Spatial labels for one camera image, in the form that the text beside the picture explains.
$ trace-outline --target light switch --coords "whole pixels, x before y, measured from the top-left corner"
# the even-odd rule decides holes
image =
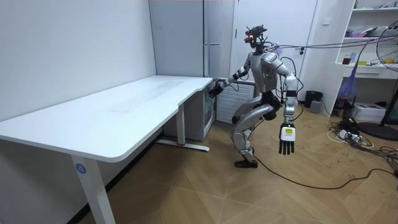
[[[330,17],[325,17],[323,18],[323,24],[324,26],[330,25]]]

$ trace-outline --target cardboard box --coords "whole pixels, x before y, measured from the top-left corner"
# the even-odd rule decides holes
[[[357,121],[380,122],[386,113],[386,109],[374,103],[355,103],[351,115]]]

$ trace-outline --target circular sticker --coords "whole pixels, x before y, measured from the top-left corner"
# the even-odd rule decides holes
[[[76,170],[81,174],[87,173],[86,167],[81,164],[76,164]]]

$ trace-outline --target robot camera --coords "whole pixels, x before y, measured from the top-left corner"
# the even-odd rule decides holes
[[[247,37],[244,39],[246,43],[250,43],[253,40],[256,40],[259,37],[262,37],[262,33],[267,31],[264,28],[264,25],[253,27],[252,29],[248,28],[249,30],[245,32]]]

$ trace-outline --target trash can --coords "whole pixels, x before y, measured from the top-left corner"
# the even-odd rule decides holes
[[[318,91],[313,91],[313,90],[309,90],[305,92],[305,101],[304,101],[304,106],[306,108],[310,108],[311,107],[311,103],[312,101],[321,101],[323,96],[323,93],[318,92]]]

